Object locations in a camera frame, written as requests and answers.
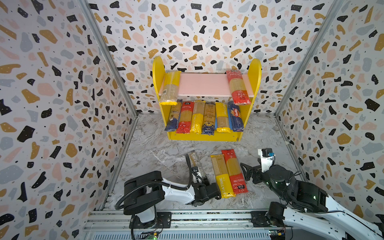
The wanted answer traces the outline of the dark blue Anko pasta bag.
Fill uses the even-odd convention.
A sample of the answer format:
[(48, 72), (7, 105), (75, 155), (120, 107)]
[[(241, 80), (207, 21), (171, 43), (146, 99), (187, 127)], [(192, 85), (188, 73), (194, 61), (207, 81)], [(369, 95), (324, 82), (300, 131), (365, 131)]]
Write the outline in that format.
[(177, 104), (171, 106), (171, 111), (167, 125), (165, 127), (166, 132), (175, 132), (179, 126), (180, 112), (182, 107), (182, 100), (177, 100)]

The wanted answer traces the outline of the blue Barilla spaghetti pack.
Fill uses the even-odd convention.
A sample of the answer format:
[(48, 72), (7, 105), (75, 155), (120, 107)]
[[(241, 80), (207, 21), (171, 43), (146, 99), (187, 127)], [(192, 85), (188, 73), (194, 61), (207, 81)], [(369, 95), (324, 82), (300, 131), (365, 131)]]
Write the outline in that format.
[(244, 123), (242, 120), (240, 107), (235, 105), (233, 101), (228, 102), (228, 115), (231, 130), (233, 132), (243, 132)]

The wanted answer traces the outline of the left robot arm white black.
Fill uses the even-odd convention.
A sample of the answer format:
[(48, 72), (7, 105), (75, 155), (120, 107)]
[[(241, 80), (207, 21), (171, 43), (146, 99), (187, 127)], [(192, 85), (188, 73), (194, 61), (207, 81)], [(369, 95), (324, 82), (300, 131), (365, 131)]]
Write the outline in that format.
[(124, 195), (115, 204), (115, 209), (123, 210), (124, 215), (132, 216), (142, 224), (149, 224), (159, 219), (156, 205), (162, 201), (197, 207), (211, 199), (221, 198), (218, 185), (205, 181), (195, 168), (189, 171), (186, 185), (169, 181), (160, 171), (153, 171), (126, 181)]

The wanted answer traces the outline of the yellow top spaghetti bag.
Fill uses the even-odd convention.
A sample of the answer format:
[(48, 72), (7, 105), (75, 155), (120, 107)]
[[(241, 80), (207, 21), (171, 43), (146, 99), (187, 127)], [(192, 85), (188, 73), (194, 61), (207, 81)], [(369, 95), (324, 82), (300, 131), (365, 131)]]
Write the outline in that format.
[(165, 74), (164, 87), (160, 98), (160, 105), (177, 105), (181, 71), (168, 72)]

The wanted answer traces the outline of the white label noodle bag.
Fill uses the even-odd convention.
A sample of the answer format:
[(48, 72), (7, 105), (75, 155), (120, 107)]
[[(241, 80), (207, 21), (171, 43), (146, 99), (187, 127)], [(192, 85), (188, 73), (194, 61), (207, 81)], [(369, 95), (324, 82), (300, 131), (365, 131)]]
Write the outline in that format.
[(209, 179), (203, 169), (203, 166), (200, 162), (200, 159), (196, 155), (195, 152), (188, 153), (188, 156), (190, 158), (191, 167), (192, 167), (192, 174), (194, 177), (195, 183), (204, 184), (206, 186), (210, 185)]

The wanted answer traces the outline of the red black-label spaghetti bag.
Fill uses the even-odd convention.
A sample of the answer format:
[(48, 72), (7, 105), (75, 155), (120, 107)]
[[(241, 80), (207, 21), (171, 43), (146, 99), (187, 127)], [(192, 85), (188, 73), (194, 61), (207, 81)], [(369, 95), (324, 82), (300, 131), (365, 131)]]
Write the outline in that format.
[(186, 101), (182, 103), (177, 134), (189, 134), (191, 131), (194, 102)]

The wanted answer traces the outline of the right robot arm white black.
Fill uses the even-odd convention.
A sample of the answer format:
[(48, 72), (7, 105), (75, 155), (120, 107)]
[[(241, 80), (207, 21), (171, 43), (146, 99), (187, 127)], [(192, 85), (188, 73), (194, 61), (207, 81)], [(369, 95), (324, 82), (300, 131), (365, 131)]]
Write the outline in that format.
[(240, 164), (246, 181), (264, 183), (280, 199), (271, 202), (265, 217), (254, 223), (274, 227), (297, 227), (327, 240), (382, 240), (384, 225), (370, 223), (340, 205), (318, 186), (299, 181), (296, 174), (272, 165), (263, 172), (261, 166)]

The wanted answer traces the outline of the blue starry pasta bag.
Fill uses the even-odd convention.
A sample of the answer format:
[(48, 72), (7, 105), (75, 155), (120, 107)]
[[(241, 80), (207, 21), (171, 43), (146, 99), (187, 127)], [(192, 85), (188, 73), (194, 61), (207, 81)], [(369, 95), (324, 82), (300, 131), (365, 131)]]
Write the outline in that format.
[(202, 134), (213, 136), (215, 133), (216, 105), (213, 102), (205, 104)]

